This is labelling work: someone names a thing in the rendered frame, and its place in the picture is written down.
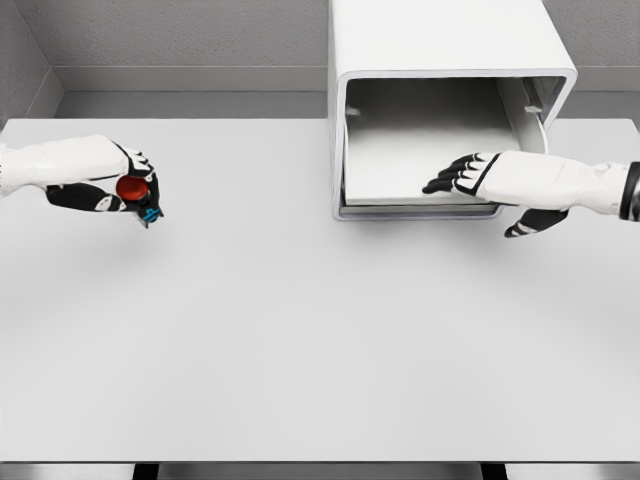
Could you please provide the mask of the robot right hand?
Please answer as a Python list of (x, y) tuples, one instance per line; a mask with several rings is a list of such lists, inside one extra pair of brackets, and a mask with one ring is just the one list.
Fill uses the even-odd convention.
[(505, 232), (519, 238), (564, 221), (578, 204), (589, 167), (576, 160), (521, 151), (473, 153), (452, 162), (422, 189), (453, 192), (499, 205), (522, 206), (522, 217)]

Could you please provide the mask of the red button load switch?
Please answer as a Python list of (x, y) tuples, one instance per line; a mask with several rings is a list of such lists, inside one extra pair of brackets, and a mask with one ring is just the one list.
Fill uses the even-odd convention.
[(144, 228), (164, 216), (155, 176), (150, 181), (142, 177), (122, 176), (116, 182), (116, 195), (123, 201), (126, 211), (133, 213)]

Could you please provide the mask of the white cabinet drawer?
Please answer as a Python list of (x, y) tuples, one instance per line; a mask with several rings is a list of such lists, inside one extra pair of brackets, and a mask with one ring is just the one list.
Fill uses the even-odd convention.
[(453, 161), (508, 150), (544, 153), (546, 133), (517, 78), (390, 78), (349, 82), (349, 206), (462, 206), (477, 199), (422, 190)]

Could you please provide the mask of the white tabletop storage cabinet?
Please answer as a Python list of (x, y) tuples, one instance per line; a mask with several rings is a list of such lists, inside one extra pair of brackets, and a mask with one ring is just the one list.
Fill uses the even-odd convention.
[(349, 82), (390, 78), (517, 78), (546, 133), (578, 71), (543, 0), (329, 0), (328, 118), (332, 212), (339, 220), (491, 218), (500, 208), (349, 206)]

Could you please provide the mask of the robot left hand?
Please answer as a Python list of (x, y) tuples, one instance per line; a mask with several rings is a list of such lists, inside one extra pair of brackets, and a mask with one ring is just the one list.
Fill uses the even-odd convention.
[[(44, 147), (44, 154), (44, 191), (49, 203), (88, 212), (131, 212), (146, 225), (164, 216), (157, 174), (142, 152), (95, 135), (52, 142)], [(127, 199), (93, 184), (121, 177), (141, 182), (146, 191)]]

